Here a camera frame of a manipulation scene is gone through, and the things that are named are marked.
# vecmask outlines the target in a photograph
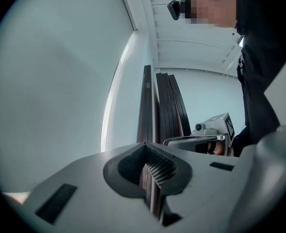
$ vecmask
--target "gray wall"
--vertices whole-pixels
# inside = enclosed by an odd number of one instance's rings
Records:
[[[135,32],[129,46],[110,112],[106,150],[137,142],[144,66],[151,65],[153,73],[148,34]]]
[[[100,152],[132,34],[122,0],[18,0],[0,27],[0,188],[30,191]]]

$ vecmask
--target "black slot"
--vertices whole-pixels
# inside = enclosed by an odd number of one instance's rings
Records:
[[[36,212],[36,215],[53,224],[64,209],[77,187],[70,184],[62,185]]]
[[[219,169],[223,169],[223,170],[227,170],[227,171],[232,171],[232,169],[234,169],[234,167],[235,167],[235,166],[232,166],[232,165],[227,165],[227,164],[218,163],[218,162],[212,162],[210,164],[210,166],[216,167],[216,168],[219,168]]]

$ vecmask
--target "black strap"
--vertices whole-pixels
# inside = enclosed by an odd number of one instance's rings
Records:
[[[208,144],[209,144],[208,142],[197,144],[195,152],[207,154],[207,149],[209,147]]]
[[[214,154],[215,147],[216,147],[216,141],[212,141],[211,142],[211,147],[210,147],[210,149],[207,150],[207,152],[209,154]]]

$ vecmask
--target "metal mesh grille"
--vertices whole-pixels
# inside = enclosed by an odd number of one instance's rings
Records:
[[[159,187],[176,174],[176,166],[172,161],[146,146],[121,160],[118,170],[126,180],[139,185],[139,179],[145,164]]]

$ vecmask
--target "white wall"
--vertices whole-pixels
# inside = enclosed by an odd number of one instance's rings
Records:
[[[120,74],[109,118],[106,150],[137,142],[145,65],[151,65],[153,72],[149,36],[138,31],[133,35]]]
[[[114,91],[106,150],[137,142],[144,66],[151,65],[152,72],[154,68],[150,28],[143,1],[127,0],[127,2],[138,30],[134,32],[129,42],[129,50],[121,66],[118,84]]]
[[[18,0],[0,27],[0,188],[30,191],[100,152],[133,32],[122,0]]]
[[[236,135],[244,129],[244,105],[237,78],[199,70],[162,68],[174,74],[181,90],[191,130],[195,124],[229,112]]]

